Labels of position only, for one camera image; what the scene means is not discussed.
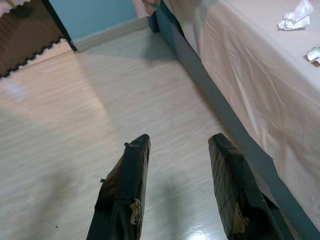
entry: gray bed frame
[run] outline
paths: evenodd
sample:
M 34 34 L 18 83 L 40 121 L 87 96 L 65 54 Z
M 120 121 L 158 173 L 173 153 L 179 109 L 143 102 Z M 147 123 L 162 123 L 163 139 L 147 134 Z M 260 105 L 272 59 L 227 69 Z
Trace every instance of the gray bed frame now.
M 149 17 L 148 21 L 153 32 L 161 32 L 190 78 L 206 95 L 227 127 L 229 134 L 246 156 L 260 189 L 279 207 L 295 238 L 320 240 L 319 231 L 279 178 L 272 158 L 249 136 L 225 97 L 208 75 L 200 58 L 186 41 L 175 16 L 161 2 L 155 14 Z

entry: light wood laminate floor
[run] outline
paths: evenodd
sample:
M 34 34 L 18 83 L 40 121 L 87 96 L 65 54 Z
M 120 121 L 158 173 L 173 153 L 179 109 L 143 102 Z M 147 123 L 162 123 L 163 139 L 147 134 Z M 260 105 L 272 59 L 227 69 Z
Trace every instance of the light wood laminate floor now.
M 226 240 L 208 138 L 224 132 L 160 34 L 67 52 L 0 81 L 0 239 L 84 240 L 104 178 L 151 138 L 142 240 Z

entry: crumpled tissue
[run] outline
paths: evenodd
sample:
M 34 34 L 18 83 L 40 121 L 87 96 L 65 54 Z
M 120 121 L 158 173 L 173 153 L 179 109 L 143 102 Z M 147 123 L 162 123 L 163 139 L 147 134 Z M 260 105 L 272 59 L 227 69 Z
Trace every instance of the crumpled tissue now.
M 278 24 L 278 28 L 285 31 L 304 29 L 310 25 L 309 14 L 314 11 L 308 0 L 302 0 L 292 11 L 284 15 L 283 20 Z
M 306 57 L 308 58 L 308 60 L 311 63 L 317 62 L 318 64 L 320 64 L 320 45 L 312 48 L 308 54 L 306 55 Z

